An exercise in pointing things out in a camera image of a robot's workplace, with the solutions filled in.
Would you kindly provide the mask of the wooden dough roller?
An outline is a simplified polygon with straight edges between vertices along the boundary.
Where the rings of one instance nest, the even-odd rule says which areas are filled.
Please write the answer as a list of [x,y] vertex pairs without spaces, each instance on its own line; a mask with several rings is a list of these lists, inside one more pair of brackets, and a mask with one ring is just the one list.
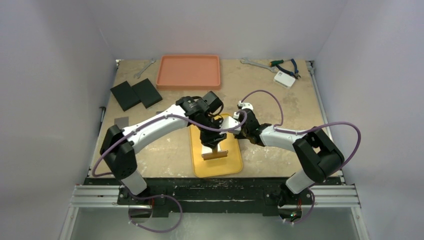
[[221,145],[218,144],[216,147],[211,148],[207,146],[202,146],[201,148],[201,157],[204,161],[214,160],[225,158],[228,156],[228,150],[221,148]]

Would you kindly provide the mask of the yellow tray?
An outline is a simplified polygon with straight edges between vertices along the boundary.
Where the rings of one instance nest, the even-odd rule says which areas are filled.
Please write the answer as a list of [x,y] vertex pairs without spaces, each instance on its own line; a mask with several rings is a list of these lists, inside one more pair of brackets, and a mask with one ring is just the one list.
[[243,160],[238,140],[228,133],[226,139],[217,146],[220,154],[217,158],[205,159],[213,150],[201,144],[200,130],[189,127],[191,162],[194,175],[198,178],[216,177],[239,173],[243,169]]

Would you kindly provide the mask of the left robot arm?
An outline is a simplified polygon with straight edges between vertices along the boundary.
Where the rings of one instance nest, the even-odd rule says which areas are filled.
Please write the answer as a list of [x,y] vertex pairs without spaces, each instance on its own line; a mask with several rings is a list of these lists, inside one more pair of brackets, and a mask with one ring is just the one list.
[[223,119],[217,115],[223,108],[223,102],[212,91],[203,97],[181,97],[162,113],[141,123],[126,128],[109,127],[100,148],[100,158],[112,175],[128,188],[130,199],[142,205],[148,201],[149,191],[137,169],[136,154],[173,131],[195,125],[200,130],[201,144],[215,155],[219,143],[227,137],[226,133],[218,131]]

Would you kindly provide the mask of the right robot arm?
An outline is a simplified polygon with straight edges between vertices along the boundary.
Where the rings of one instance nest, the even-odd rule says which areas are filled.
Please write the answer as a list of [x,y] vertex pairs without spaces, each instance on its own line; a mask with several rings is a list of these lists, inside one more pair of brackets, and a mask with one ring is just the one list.
[[260,124],[251,109],[235,112],[233,118],[241,122],[235,137],[247,139],[261,147],[276,147],[296,153],[301,170],[285,182],[280,196],[288,204],[300,198],[301,192],[315,183],[322,183],[345,162],[345,157],[334,142],[322,130],[297,134],[294,131],[277,129],[270,123]]

